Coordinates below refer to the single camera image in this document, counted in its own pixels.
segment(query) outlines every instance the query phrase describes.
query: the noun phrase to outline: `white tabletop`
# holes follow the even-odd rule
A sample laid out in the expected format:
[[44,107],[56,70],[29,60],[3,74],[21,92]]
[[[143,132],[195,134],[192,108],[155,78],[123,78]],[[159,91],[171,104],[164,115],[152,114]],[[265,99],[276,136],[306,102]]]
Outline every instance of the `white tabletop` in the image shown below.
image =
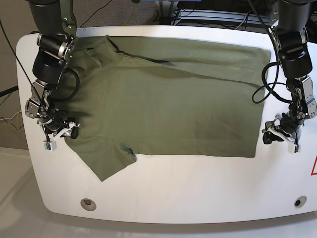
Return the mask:
[[[96,27],[78,30],[79,37],[148,36],[195,39],[260,47],[272,51],[264,34],[185,26]],[[37,34],[24,36],[17,54],[32,81]],[[309,43],[313,65],[317,46]],[[31,96],[18,67],[22,112]],[[268,73],[272,82],[275,69]],[[316,82],[317,71],[310,76]],[[285,82],[283,73],[280,82]],[[285,87],[277,92],[290,98]],[[264,105],[261,128],[277,113],[287,112],[287,104],[269,97]],[[286,143],[263,145],[259,133],[256,157],[146,156],[101,182],[90,168],[60,139],[57,150],[45,151],[42,129],[23,115],[25,132],[35,175],[45,206],[56,213],[113,221],[143,223],[217,223],[287,216],[317,210],[317,176],[312,169],[317,155],[317,119],[308,120],[301,137],[302,152],[291,155]],[[294,202],[308,198],[302,208]],[[97,204],[93,212],[80,201],[89,198]]]

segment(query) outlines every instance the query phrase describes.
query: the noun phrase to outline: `metal grommet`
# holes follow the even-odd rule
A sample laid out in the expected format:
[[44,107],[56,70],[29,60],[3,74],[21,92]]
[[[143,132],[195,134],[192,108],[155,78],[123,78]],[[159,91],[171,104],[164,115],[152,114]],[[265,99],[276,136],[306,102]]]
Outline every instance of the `metal grommet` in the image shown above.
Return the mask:
[[301,196],[301,197],[299,197],[299,198],[297,198],[297,199],[295,200],[294,206],[295,206],[296,208],[301,208],[302,206],[305,205],[306,201],[307,201],[307,197],[306,197],[306,196]]
[[84,198],[83,200],[80,201],[80,205],[82,208],[84,208],[86,211],[95,211],[96,209],[96,204],[93,200]]

